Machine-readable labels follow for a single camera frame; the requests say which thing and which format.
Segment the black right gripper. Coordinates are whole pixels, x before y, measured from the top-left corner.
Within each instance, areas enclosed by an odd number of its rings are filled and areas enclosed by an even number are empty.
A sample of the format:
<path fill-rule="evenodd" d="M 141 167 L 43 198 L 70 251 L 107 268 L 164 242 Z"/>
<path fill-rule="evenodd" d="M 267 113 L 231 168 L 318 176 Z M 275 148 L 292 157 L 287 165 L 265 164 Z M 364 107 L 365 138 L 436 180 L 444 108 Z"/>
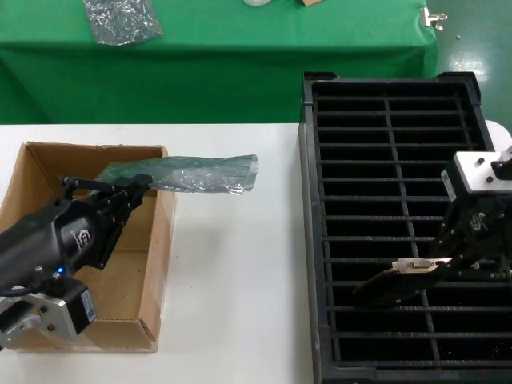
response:
<path fill-rule="evenodd" d="M 426 281 L 447 280 L 458 261 L 478 261 L 479 281 L 510 281 L 511 194 L 468 194 L 451 202 L 426 258 L 434 260 L 422 274 Z"/>

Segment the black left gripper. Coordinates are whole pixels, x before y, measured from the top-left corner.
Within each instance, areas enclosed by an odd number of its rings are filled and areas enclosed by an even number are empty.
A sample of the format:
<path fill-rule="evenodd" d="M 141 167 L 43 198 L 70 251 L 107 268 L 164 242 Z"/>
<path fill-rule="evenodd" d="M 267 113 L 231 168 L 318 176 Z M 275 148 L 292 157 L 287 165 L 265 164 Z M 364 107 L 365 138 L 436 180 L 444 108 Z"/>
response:
<path fill-rule="evenodd" d="M 131 212 L 142 204 L 153 179 L 148 174 L 103 182 L 59 178 L 62 201 L 28 214 L 1 233 L 1 292 L 32 289 L 41 267 L 73 275 L 84 266 L 103 268 Z M 73 199 L 76 190 L 99 192 L 97 206 Z"/>

